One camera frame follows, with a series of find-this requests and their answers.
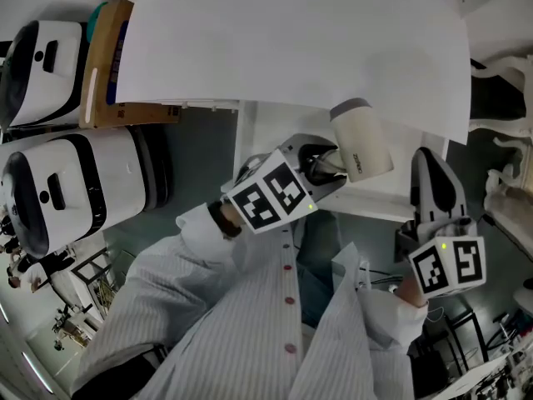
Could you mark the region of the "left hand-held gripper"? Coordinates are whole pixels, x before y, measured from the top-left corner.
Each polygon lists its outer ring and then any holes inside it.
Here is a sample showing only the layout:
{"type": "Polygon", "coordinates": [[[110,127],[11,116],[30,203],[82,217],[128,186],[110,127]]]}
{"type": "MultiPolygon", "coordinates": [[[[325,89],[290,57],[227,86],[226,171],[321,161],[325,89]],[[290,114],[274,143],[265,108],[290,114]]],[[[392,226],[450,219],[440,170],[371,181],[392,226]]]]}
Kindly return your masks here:
{"type": "Polygon", "coordinates": [[[254,233],[315,212],[317,203],[346,184],[338,146],[298,133],[270,153],[248,158],[227,198],[254,233]]]}

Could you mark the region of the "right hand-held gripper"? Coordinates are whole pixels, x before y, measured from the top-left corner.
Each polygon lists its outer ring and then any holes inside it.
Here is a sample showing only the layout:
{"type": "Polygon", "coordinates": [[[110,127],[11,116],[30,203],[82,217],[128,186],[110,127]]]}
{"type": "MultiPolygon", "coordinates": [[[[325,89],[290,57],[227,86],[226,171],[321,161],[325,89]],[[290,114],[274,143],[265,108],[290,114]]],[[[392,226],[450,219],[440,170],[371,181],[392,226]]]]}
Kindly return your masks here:
{"type": "Polygon", "coordinates": [[[406,260],[425,298],[464,292],[486,281],[484,238],[467,214],[460,179],[428,147],[411,160],[412,220],[395,236],[395,260],[406,260]]]}

